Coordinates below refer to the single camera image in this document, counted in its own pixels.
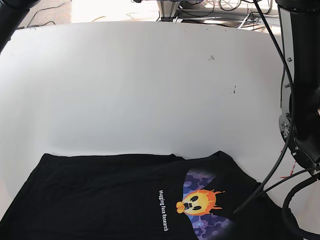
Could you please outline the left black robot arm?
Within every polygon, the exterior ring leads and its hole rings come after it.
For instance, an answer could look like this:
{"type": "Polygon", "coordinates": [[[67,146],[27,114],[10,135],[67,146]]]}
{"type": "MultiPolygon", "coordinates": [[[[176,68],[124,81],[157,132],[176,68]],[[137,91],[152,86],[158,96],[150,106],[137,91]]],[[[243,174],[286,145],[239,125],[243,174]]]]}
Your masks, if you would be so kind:
{"type": "Polygon", "coordinates": [[[281,80],[279,129],[295,161],[320,166],[320,2],[278,0],[282,52],[292,77],[281,80]]]}

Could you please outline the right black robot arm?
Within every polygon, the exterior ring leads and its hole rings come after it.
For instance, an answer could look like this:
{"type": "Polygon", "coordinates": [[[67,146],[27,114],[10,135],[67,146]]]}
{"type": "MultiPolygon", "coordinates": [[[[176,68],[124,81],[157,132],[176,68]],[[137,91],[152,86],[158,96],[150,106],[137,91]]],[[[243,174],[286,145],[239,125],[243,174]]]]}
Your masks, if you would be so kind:
{"type": "Polygon", "coordinates": [[[0,0],[0,51],[32,7],[40,0],[0,0]]]}

